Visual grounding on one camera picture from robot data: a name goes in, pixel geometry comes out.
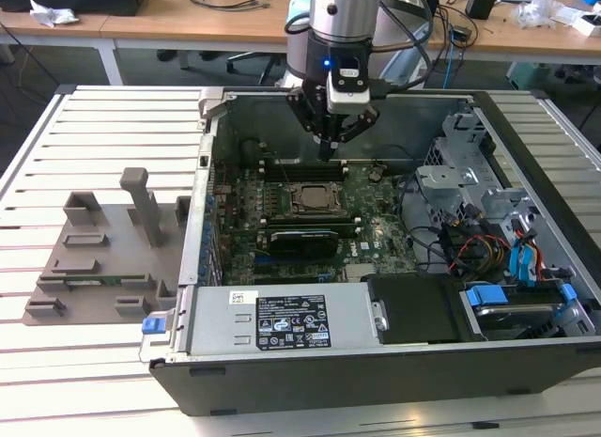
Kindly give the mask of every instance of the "metal bracket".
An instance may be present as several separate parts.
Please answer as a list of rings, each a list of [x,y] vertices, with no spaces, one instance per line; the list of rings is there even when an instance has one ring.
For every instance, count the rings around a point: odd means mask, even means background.
[[[165,320],[165,332],[157,334],[142,334],[142,342],[138,357],[140,362],[147,363],[152,359],[165,357],[170,351],[171,336],[175,322],[175,309],[151,312],[148,318]]]
[[[523,188],[507,188],[486,190],[481,200],[486,217],[503,219],[516,210],[517,204],[527,198],[528,194]]]
[[[210,119],[225,111],[227,98],[222,87],[205,87],[200,91],[198,111],[202,119]]]
[[[417,174],[422,186],[432,190],[455,190],[478,183],[471,169],[454,168],[448,165],[421,166]]]

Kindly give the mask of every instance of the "slotted metal work surface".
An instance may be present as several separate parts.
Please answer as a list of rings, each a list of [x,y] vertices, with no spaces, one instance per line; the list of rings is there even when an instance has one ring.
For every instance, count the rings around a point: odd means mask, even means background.
[[[538,100],[525,91],[496,91],[491,97],[574,214],[601,246],[599,152],[551,101]],[[501,152],[497,150],[495,155],[507,179],[515,186],[521,185]]]
[[[591,435],[601,429],[601,370],[542,395],[190,418],[138,362],[140,325],[15,322],[65,221],[61,207],[71,189],[93,189],[100,203],[129,203],[119,174],[123,167],[143,166],[159,202],[191,190],[199,91],[88,86],[55,96],[3,177],[0,435],[474,435],[472,423],[481,421],[501,426],[487,430],[490,436]]]

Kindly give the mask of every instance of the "motherboard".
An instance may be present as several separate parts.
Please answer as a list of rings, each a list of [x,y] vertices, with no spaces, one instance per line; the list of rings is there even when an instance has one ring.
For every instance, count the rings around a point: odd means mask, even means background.
[[[217,163],[223,285],[358,282],[416,271],[396,213],[398,178],[386,170],[369,162]]]

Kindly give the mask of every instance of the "power supply label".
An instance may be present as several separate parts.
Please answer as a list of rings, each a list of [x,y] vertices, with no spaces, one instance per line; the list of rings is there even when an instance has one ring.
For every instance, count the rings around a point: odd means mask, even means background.
[[[326,298],[256,298],[256,346],[261,351],[331,347]]]

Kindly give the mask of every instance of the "power adapter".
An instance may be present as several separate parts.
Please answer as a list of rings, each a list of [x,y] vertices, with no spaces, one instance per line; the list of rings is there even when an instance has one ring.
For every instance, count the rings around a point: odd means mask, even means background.
[[[471,19],[485,21],[490,16],[490,11],[495,3],[497,3],[497,0],[468,0],[466,15]]]
[[[467,44],[470,41],[471,30],[465,26],[453,26],[453,28],[449,30],[449,36],[455,42]]]

